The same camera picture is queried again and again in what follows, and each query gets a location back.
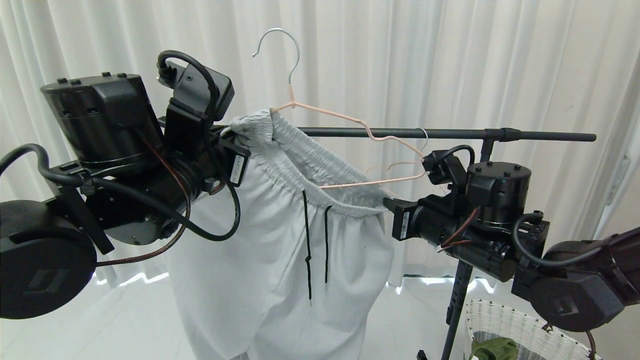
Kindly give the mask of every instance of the silver hanger hook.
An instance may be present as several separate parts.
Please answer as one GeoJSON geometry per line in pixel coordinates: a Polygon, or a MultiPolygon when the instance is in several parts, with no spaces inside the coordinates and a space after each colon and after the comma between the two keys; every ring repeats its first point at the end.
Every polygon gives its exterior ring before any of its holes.
{"type": "Polygon", "coordinates": [[[291,71],[289,71],[289,85],[291,85],[291,76],[293,75],[293,70],[296,70],[296,67],[298,66],[298,63],[300,62],[300,46],[298,45],[298,41],[296,40],[296,38],[294,38],[293,35],[291,35],[287,30],[281,29],[281,28],[273,28],[273,29],[267,30],[260,37],[260,42],[258,43],[258,49],[255,51],[255,53],[252,54],[252,57],[255,57],[260,52],[260,46],[262,45],[262,39],[264,39],[264,37],[267,36],[268,33],[271,33],[271,32],[274,32],[274,31],[281,31],[281,32],[287,34],[291,38],[291,40],[293,40],[294,44],[296,44],[296,63],[291,68],[291,71]]]}

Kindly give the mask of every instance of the white label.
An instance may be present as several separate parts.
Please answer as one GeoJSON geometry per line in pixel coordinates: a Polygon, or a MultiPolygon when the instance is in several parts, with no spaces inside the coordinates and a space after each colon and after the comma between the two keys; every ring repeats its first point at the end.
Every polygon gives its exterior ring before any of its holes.
{"type": "Polygon", "coordinates": [[[400,238],[406,237],[406,231],[409,230],[409,211],[402,214],[402,228],[400,230],[400,238]]]}
{"type": "Polygon", "coordinates": [[[234,167],[231,170],[231,176],[229,180],[232,183],[237,184],[240,182],[240,175],[242,175],[242,167],[244,165],[244,156],[236,155],[236,159],[234,160],[234,167]]]}

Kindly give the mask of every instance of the robotic arm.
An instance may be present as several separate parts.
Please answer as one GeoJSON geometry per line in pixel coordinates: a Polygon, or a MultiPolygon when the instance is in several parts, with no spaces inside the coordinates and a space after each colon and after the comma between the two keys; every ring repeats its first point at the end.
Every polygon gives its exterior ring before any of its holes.
{"type": "MultiPolygon", "coordinates": [[[[45,149],[35,144],[0,160],[2,174],[22,155],[35,152],[38,171],[54,194],[44,202],[0,203],[0,317],[54,311],[86,286],[97,266],[156,256],[185,228],[211,241],[226,240],[237,229],[235,187],[250,153],[221,136],[223,127],[212,126],[234,96],[231,80],[177,51],[162,52],[157,66],[159,82],[173,89],[166,117],[160,119],[164,133],[137,75],[104,72],[41,88],[77,160],[50,168],[45,149]],[[222,186],[234,199],[236,219],[227,234],[217,235],[188,216],[191,201],[222,186]],[[97,262],[96,249],[113,250],[107,235],[146,245],[179,226],[161,250],[97,262]]],[[[451,192],[417,202],[385,200],[394,213],[392,235],[425,239],[501,281],[514,277],[512,292],[562,329],[593,329],[640,301],[640,228],[602,241],[566,241],[541,259],[549,223],[542,213],[524,214],[531,171],[474,158],[467,145],[426,156],[423,166],[431,182],[450,183],[451,192]],[[472,155],[466,169],[454,155],[459,150],[472,155]]]]}

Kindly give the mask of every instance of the wall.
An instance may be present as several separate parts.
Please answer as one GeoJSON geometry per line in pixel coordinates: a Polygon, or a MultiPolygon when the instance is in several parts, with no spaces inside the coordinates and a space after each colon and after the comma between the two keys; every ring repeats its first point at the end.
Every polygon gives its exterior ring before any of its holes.
{"type": "MultiPolygon", "coordinates": [[[[609,221],[605,236],[632,229],[640,225],[640,168],[631,180],[625,195],[609,221]]],[[[588,344],[583,334],[572,336],[588,344]]],[[[595,329],[598,354],[605,360],[638,359],[637,340],[640,339],[640,305],[626,308],[610,323],[595,329]]]]}

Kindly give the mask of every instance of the elastic waistband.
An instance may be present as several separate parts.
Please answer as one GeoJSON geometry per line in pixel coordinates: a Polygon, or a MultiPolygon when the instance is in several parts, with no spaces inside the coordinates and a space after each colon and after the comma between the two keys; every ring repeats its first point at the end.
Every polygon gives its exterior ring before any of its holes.
{"type": "Polygon", "coordinates": [[[350,217],[387,210],[382,202],[388,195],[378,185],[320,189],[322,185],[361,183],[368,179],[279,113],[271,114],[270,108],[234,118],[229,129],[239,135],[238,143],[251,150],[252,160],[267,176],[296,195],[304,190],[310,204],[320,208],[331,206],[332,212],[350,217]]]}

